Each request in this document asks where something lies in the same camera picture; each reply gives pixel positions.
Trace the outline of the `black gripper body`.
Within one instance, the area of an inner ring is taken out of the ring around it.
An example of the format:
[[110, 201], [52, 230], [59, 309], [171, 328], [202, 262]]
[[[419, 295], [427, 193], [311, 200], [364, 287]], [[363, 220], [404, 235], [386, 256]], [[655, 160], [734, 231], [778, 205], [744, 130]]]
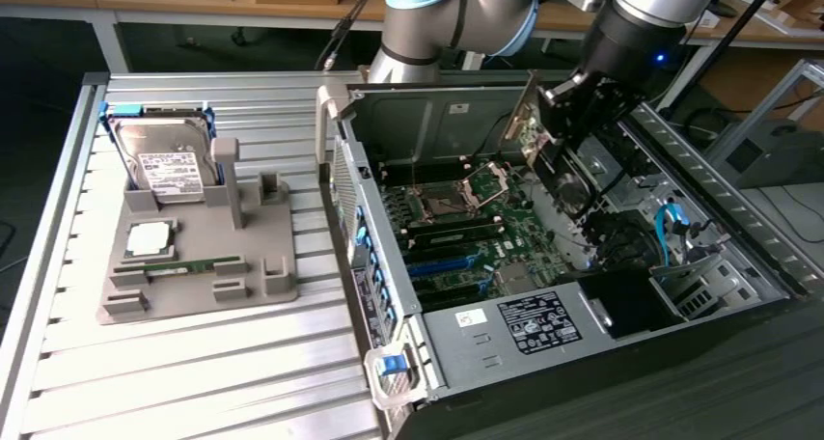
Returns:
[[583, 40], [576, 97], [591, 96], [603, 80], [646, 96], [654, 73], [686, 34], [683, 24], [660, 26], [623, 9], [602, 9]]

